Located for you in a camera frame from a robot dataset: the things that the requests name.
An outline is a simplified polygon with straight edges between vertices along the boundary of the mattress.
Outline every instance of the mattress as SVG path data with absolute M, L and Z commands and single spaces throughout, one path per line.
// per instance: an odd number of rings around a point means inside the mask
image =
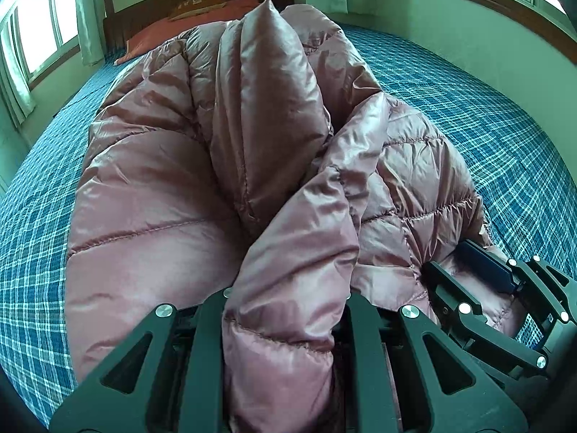
M 345 33 L 383 89 L 420 108 L 463 154 L 494 240 L 577 275 L 577 189 L 549 138 L 521 108 L 425 49 L 353 26 Z M 76 387 L 64 281 L 87 127 L 114 77 L 113 57 L 62 108 L 28 154 L 0 209 L 0 364 L 44 423 Z M 528 322 L 519 339 L 539 338 Z

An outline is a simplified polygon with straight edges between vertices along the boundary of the triangular cutout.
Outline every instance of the triangular cutout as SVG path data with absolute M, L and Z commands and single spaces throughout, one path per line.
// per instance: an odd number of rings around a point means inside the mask
M 152 334 L 150 332 L 144 334 L 126 356 L 102 378 L 102 384 L 125 394 L 134 392 L 151 342 Z
M 425 335 L 423 341 L 433 362 L 443 393 L 446 395 L 455 394 L 461 389 L 474 385 L 473 377 L 468 370 L 456 358 L 452 357 L 451 353 L 447 352 L 435 337 Z

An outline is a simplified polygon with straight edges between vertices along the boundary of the blue plaid bed sheet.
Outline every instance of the blue plaid bed sheet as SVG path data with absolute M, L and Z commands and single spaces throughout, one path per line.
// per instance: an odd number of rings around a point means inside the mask
M 577 275 L 577 189 L 522 109 L 436 55 L 389 34 L 343 27 L 383 89 L 420 108 L 463 154 L 509 255 L 537 253 Z M 64 320 L 66 243 L 87 127 L 123 67 L 108 61 L 28 154 L 0 209 L 0 364 L 48 424 L 76 387 Z M 540 337 L 526 324 L 519 338 Z

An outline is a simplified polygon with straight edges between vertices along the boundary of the plaid fabric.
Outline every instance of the plaid fabric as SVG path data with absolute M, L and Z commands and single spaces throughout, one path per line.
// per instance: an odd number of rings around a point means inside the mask
M 510 100 L 387 34 L 344 27 L 382 87 L 422 109 L 463 154 L 497 243 L 577 275 L 577 190 L 559 154 Z M 52 121 L 0 209 L 0 364 L 48 424 L 76 387 L 63 314 L 66 241 L 91 122 L 122 67 L 108 62 Z M 527 326 L 527 344 L 538 334 Z

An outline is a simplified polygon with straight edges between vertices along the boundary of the comforter fold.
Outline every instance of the comforter fold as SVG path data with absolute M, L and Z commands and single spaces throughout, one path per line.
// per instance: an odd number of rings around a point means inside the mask
M 318 431 L 339 386 L 331 330 L 351 291 L 435 320 L 442 262 L 513 334 L 524 314 L 452 254 L 492 246 L 463 158 L 386 94 L 339 26 L 270 1 L 150 52 L 104 99 L 69 235 L 65 314 L 79 381 L 159 303 L 232 286 L 230 424 Z

